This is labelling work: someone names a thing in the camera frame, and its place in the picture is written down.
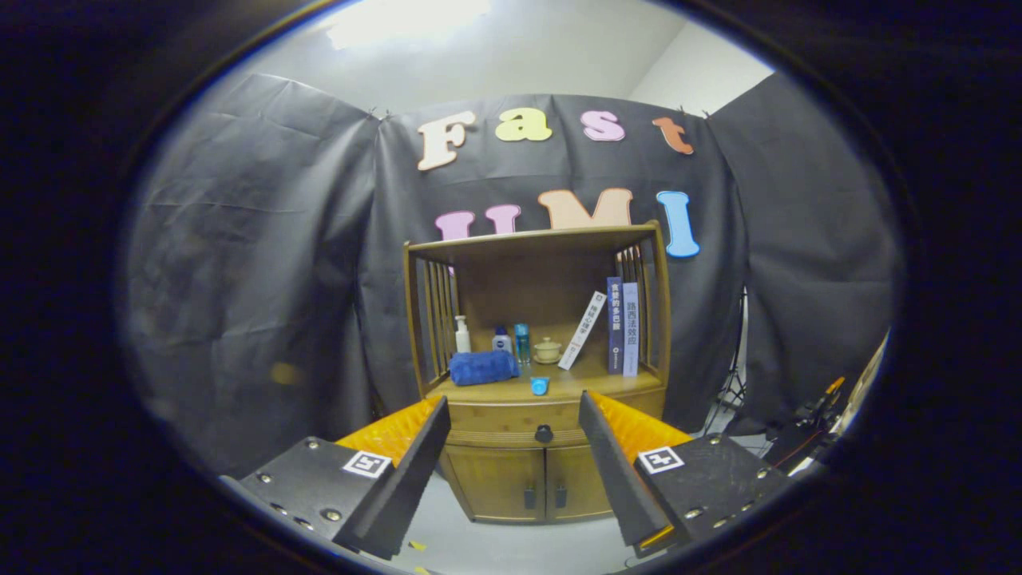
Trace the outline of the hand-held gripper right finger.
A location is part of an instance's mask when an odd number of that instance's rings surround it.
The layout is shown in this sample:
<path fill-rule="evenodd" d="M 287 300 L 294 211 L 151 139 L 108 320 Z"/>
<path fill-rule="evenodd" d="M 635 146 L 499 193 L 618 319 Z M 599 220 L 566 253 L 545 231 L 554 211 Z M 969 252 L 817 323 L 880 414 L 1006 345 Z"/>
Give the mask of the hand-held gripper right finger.
<path fill-rule="evenodd" d="M 725 434 L 694 439 L 595 391 L 580 394 L 578 425 L 624 543 L 639 557 L 712 538 L 791 483 Z"/>

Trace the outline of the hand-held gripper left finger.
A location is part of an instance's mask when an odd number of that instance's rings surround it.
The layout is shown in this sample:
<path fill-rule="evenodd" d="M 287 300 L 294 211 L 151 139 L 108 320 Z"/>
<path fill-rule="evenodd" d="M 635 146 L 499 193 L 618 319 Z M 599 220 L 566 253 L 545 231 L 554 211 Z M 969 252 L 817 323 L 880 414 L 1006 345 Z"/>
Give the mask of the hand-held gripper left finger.
<path fill-rule="evenodd" d="M 241 478 L 220 481 L 310 545 L 390 560 L 404 545 L 450 432 L 445 396 L 337 441 L 300 439 Z"/>

